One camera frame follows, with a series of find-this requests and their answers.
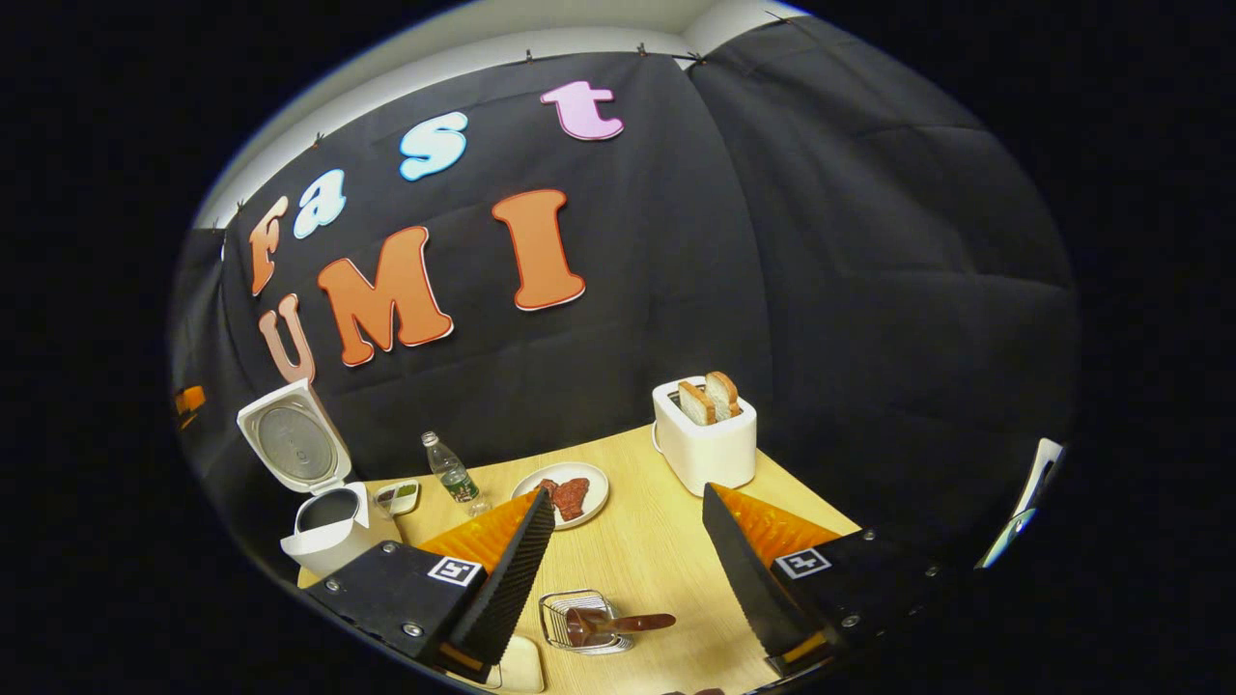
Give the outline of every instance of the small dish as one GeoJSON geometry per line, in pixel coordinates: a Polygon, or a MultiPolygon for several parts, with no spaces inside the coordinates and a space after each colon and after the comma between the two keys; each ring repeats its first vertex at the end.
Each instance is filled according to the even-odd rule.
{"type": "Polygon", "coordinates": [[[417,506],[418,498],[420,498],[420,481],[412,479],[386,485],[373,493],[373,501],[392,516],[407,514],[417,506]]]}
{"type": "Polygon", "coordinates": [[[597,512],[599,512],[601,507],[604,506],[606,500],[609,498],[609,479],[606,477],[606,474],[597,466],[580,461],[564,461],[561,464],[546,466],[520,480],[519,485],[515,486],[514,492],[510,493],[510,498],[514,500],[520,495],[531,492],[531,490],[544,479],[552,480],[554,482],[561,485],[574,477],[588,479],[588,493],[583,497],[582,506],[583,514],[571,521],[562,521],[562,514],[557,511],[557,507],[554,507],[554,531],[572,528],[597,516],[597,512]]]}

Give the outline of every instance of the bread slice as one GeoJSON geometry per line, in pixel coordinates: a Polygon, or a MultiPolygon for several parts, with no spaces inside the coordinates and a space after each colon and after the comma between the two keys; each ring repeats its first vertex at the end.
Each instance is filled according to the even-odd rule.
{"type": "Polygon", "coordinates": [[[698,425],[708,425],[717,422],[717,411],[712,401],[700,392],[700,388],[685,381],[679,382],[679,407],[698,425]]]}
{"type": "Polygon", "coordinates": [[[703,377],[705,396],[712,401],[717,422],[728,420],[738,414],[738,387],[722,372],[708,372],[703,377]]]}

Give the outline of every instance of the white wall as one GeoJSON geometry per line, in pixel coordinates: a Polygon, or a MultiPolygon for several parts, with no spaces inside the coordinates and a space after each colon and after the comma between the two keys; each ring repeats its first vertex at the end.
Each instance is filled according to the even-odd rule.
{"type": "MultiPolygon", "coordinates": [[[[316,134],[438,82],[533,57],[598,51],[708,53],[729,38],[806,12],[771,0],[483,0],[440,15],[331,73],[277,114],[234,157],[195,228],[224,226],[316,134]]],[[[688,61],[680,61],[686,67],[688,61]]]]}

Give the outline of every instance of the metal basket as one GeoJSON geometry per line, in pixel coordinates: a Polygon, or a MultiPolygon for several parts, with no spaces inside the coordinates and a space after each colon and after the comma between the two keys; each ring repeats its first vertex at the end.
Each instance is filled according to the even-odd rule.
{"type": "Polygon", "coordinates": [[[629,636],[614,634],[613,639],[608,644],[598,644],[596,647],[571,647],[571,639],[566,632],[567,610],[598,608],[604,611],[611,620],[618,617],[618,612],[614,611],[614,607],[609,603],[609,601],[606,601],[604,596],[591,589],[546,594],[540,597],[538,607],[540,608],[541,634],[544,634],[545,641],[549,642],[550,646],[559,649],[566,649],[567,652],[575,652],[578,654],[595,655],[625,652],[634,646],[634,642],[629,636]]]}

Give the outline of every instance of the water bottle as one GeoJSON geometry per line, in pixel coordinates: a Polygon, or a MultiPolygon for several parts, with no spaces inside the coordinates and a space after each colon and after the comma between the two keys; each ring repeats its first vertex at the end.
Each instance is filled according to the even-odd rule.
{"type": "Polygon", "coordinates": [[[461,505],[467,505],[467,516],[475,517],[489,511],[489,502],[481,493],[481,490],[472,482],[472,476],[467,469],[433,432],[420,435],[425,453],[429,455],[429,470],[442,482],[442,487],[451,498],[461,505]]]}

